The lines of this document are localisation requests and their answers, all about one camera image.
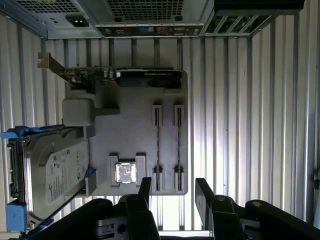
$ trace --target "sticker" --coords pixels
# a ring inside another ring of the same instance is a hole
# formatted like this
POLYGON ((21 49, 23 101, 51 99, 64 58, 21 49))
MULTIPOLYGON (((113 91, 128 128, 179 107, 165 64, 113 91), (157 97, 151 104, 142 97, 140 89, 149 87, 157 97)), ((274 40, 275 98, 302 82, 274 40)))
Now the sticker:
POLYGON ((88 164, 86 141, 51 154, 45 166, 47 204, 52 205, 81 182, 85 178, 88 164))

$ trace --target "ventilation grille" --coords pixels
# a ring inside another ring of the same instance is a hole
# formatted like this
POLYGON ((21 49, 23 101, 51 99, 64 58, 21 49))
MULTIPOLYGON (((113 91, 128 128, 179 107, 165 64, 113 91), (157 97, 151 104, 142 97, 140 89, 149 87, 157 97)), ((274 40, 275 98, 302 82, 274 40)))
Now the ventilation grille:
POLYGON ((182 12, 184 0, 107 0, 115 17, 126 20, 171 20, 182 12))
POLYGON ((16 0, 25 9, 37 14, 79 13, 71 0, 16 0))

